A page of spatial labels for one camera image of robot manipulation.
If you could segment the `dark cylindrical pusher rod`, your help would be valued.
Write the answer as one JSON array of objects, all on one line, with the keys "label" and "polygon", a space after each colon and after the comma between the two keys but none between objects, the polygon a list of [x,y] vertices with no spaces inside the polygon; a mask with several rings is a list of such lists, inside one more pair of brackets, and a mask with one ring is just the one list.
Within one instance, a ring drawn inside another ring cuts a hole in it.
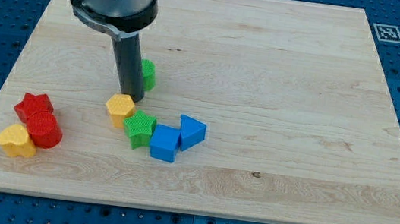
[{"label": "dark cylindrical pusher rod", "polygon": [[112,41],[120,90],[137,103],[144,97],[139,33]]}]

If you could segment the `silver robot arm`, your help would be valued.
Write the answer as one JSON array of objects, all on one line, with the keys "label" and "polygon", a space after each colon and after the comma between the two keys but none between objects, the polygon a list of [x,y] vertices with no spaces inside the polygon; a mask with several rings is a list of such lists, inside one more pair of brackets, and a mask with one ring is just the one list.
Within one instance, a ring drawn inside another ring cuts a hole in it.
[{"label": "silver robot arm", "polygon": [[158,0],[70,0],[83,24],[109,35],[121,93],[136,103],[144,97],[139,33],[158,14]]}]

